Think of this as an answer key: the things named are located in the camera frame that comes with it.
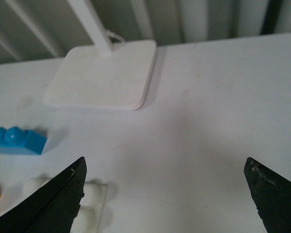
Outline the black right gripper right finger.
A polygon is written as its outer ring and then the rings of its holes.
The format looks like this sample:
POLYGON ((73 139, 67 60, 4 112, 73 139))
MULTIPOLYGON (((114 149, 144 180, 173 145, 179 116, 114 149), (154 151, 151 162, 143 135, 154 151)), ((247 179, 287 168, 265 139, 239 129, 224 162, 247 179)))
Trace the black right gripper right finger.
POLYGON ((244 175, 268 233, 291 233, 291 182, 248 157, 244 175))

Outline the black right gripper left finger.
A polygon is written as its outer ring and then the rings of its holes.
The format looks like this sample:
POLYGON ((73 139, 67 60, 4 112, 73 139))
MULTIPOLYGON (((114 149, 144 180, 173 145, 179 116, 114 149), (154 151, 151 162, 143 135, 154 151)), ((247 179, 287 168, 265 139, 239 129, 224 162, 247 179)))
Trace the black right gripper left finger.
POLYGON ((84 197, 87 166, 80 157, 0 217, 0 233, 68 233, 84 197))

